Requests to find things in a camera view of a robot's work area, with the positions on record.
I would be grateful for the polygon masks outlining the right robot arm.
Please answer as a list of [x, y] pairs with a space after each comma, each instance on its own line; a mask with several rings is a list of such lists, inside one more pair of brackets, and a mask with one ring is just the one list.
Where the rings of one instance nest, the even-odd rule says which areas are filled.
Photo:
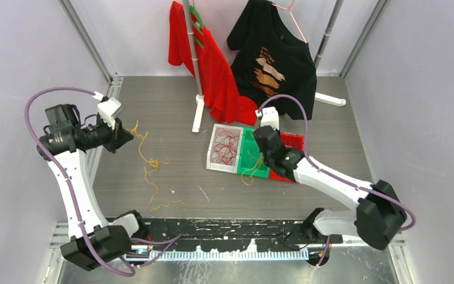
[[410, 212], [388, 182], [370, 183], [331, 169], [309, 158], [305, 151], [287, 147], [270, 126], [257, 128], [254, 138], [265, 165], [277, 175], [317, 189], [348, 208], [315, 209], [305, 220], [304, 234], [310, 242], [319, 243], [328, 235], [351, 235], [384, 250], [406, 229]]

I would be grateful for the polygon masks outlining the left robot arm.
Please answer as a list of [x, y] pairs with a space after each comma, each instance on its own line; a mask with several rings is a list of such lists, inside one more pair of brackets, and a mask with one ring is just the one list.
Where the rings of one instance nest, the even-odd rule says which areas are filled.
[[142, 244], [149, 235], [140, 213], [128, 211], [109, 222], [100, 210], [87, 170], [87, 151], [100, 146], [111, 153], [133, 140], [119, 118], [83, 127], [73, 104], [60, 104], [45, 110], [49, 124], [40, 141], [39, 154], [48, 162], [59, 183], [68, 217], [69, 242], [61, 245], [62, 256], [76, 266], [91, 271], [100, 261], [112, 261], [130, 252], [131, 241]]

